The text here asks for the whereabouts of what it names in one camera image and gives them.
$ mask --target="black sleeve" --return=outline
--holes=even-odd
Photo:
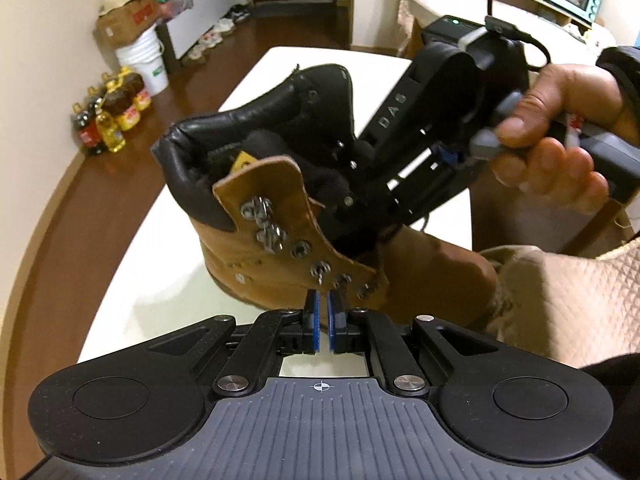
[[[616,78],[636,116],[640,131],[640,48],[636,46],[612,46],[606,48],[596,61],[599,66]]]

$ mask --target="white table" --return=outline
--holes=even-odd
[[[486,0],[408,0],[408,3],[409,11],[423,27],[446,14],[476,23],[484,23],[486,16]],[[543,43],[554,63],[593,65],[596,62],[597,56],[584,43],[555,23],[495,0],[493,14]],[[545,56],[536,47],[526,44],[525,53],[529,64],[541,66],[545,63]]]
[[[410,62],[361,52],[272,48],[238,85],[221,110],[239,107],[269,91],[297,64],[306,68],[326,63],[341,64],[351,73],[355,129],[359,133]],[[434,211],[426,231],[470,249],[468,190]],[[216,314],[231,314],[238,324],[244,324],[253,322],[260,313],[258,308],[226,295],[209,277],[198,237],[187,215],[165,187],[111,281],[79,360],[132,346]],[[281,375],[366,375],[363,359],[355,355],[329,354],[326,336],[321,343],[320,356],[286,358]]]

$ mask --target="brown leather boot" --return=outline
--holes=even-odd
[[[339,76],[332,100],[351,102],[344,69],[319,68],[324,69],[320,77],[309,73],[314,69],[295,73],[270,92],[275,98],[260,98],[259,106],[254,102],[176,124],[154,147],[169,190],[198,232],[212,277],[232,296],[264,308],[300,308],[308,289],[326,293],[343,286],[351,306],[381,309],[399,323],[432,314],[468,326],[487,316],[496,277],[477,253],[405,226],[388,229],[392,236],[374,239],[359,254],[338,252],[324,236],[319,215],[344,183],[329,168],[321,175],[328,175],[330,185],[324,190],[316,186],[318,171],[312,172],[315,180],[306,166],[301,171],[306,161],[297,158],[299,152],[310,149],[300,139],[287,137],[298,142],[291,156],[265,156],[229,173],[238,146],[256,128],[286,136],[295,124],[298,137],[313,137],[310,129],[315,128],[318,137],[354,139],[350,112],[345,117],[331,106],[334,113],[314,117],[331,70]],[[316,88],[315,100],[300,103],[301,87]],[[330,167],[328,150],[316,146],[313,152],[319,153],[316,163]],[[212,166],[212,160],[225,164]],[[310,196],[310,189],[320,190]]]

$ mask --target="brown floor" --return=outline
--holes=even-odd
[[[205,66],[171,77],[171,87],[127,136],[123,152],[83,163],[38,252],[15,324],[2,407],[8,480],[42,457],[26,416],[32,389],[76,362],[113,273],[162,188],[149,146],[172,121],[216,110],[272,46],[345,48],[347,35],[343,14],[242,24]],[[525,243],[557,250],[586,222],[505,190],[488,174],[472,189],[472,211],[476,249]],[[620,239],[611,230],[594,250],[617,246]]]

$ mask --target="wooden shelf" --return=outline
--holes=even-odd
[[[569,18],[572,22],[576,23],[577,25],[581,25],[582,27],[585,27],[585,28],[591,28],[591,23],[586,22],[585,20],[583,20],[581,18],[578,18],[577,16],[567,12],[566,10],[561,9],[558,6],[555,6],[554,4],[550,4],[549,2],[546,2],[545,0],[529,0],[529,1],[533,2],[533,3],[536,3],[538,6],[542,6],[542,7],[545,7],[547,9],[550,9],[555,14],[561,14],[562,16],[565,16],[566,18]],[[510,5],[514,5],[513,1],[505,2],[505,3],[508,3]]]

